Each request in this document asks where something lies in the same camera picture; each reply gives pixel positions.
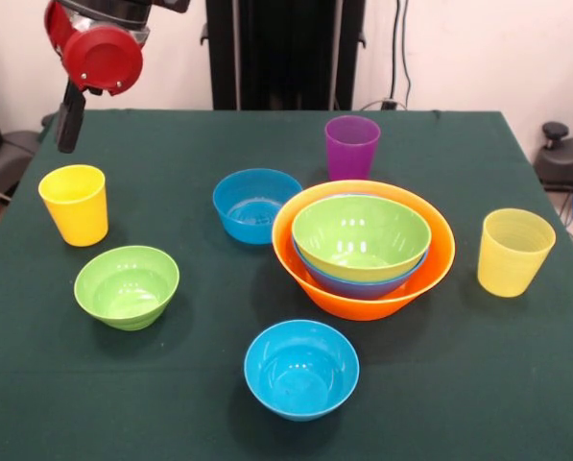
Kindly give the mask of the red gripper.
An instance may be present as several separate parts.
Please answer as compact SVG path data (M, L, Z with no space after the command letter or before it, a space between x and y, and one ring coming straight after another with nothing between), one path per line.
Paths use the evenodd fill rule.
M60 152L71 154L84 120L84 92L115 96L136 83L143 68L144 30L75 1L50 1L44 27L68 77L56 142Z

